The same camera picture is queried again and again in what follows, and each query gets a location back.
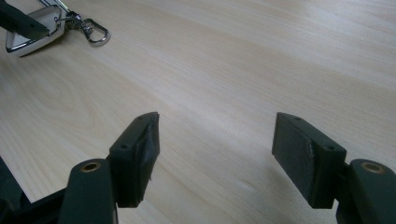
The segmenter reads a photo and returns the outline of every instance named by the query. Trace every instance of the light wood grain surface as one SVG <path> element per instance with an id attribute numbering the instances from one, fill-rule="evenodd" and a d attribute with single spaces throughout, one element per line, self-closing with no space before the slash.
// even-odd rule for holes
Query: light wood grain surface
<path id="1" fill-rule="evenodd" d="M 23 12 L 34 0 L 8 1 Z M 396 170 L 395 1 L 64 0 L 112 34 L 0 51 L 0 153 L 32 201 L 158 111 L 161 155 L 120 223 L 335 223 L 271 155 L 276 112 Z M 5 45 L 6 31 L 0 31 Z"/>

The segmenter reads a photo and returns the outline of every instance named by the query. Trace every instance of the metal grommet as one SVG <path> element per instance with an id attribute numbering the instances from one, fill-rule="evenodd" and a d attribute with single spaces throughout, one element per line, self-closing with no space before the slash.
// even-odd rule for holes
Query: metal grommet
<path id="1" fill-rule="evenodd" d="M 369 171 L 371 173 L 375 173 L 378 175 L 385 173 L 385 170 L 384 170 L 384 168 L 382 168 L 382 166 L 377 165 L 372 162 L 365 161 L 361 164 L 361 167 L 363 167 L 363 169 L 365 169 L 366 171 Z"/>
<path id="2" fill-rule="evenodd" d="M 101 167 L 101 163 L 99 163 L 97 161 L 90 162 L 90 163 L 84 165 L 83 167 L 81 167 L 81 172 L 89 173 L 89 172 L 99 169 L 100 167 Z"/>

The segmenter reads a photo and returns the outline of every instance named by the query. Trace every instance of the wooden table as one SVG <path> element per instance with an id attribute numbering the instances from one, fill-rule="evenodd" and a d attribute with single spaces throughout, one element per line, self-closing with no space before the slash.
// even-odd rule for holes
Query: wooden table
<path id="1" fill-rule="evenodd" d="M 272 156 L 278 111 L 396 170 L 394 1 L 64 1 L 111 40 L 0 51 L 0 153 L 30 200 L 150 111 L 162 152 L 120 223 L 335 223 L 337 204 L 311 209 Z"/>

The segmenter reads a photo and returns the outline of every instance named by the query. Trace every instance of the carabiner clip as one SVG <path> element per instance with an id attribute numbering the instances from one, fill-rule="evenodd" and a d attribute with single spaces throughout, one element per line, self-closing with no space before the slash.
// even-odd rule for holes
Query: carabiner clip
<path id="1" fill-rule="evenodd" d="M 81 24 L 81 29 L 84 32 L 84 35 L 87 38 L 88 42 L 90 42 L 90 45 L 93 47 L 99 47 L 104 45 L 105 43 L 108 42 L 108 40 L 111 37 L 110 32 L 105 27 L 99 25 L 92 19 L 84 20 Z M 102 33 L 104 36 L 99 40 L 92 40 L 91 34 L 94 30 L 97 30 L 98 32 Z"/>

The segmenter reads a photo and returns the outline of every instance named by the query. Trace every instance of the black clamp jaw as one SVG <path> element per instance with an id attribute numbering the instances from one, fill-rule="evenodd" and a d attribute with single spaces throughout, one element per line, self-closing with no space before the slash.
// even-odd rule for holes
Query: black clamp jaw
<path id="1" fill-rule="evenodd" d="M 70 172 L 67 187 L 14 210 L 0 200 L 0 223 L 118 223 L 117 207 L 137 207 L 160 154 L 159 114 L 135 119 L 106 159 L 84 161 Z"/>
<path id="2" fill-rule="evenodd" d="M 278 113 L 272 149 L 312 208 L 339 202 L 337 222 L 396 223 L 396 174 L 375 161 L 345 163 L 347 151 L 303 119 Z"/>

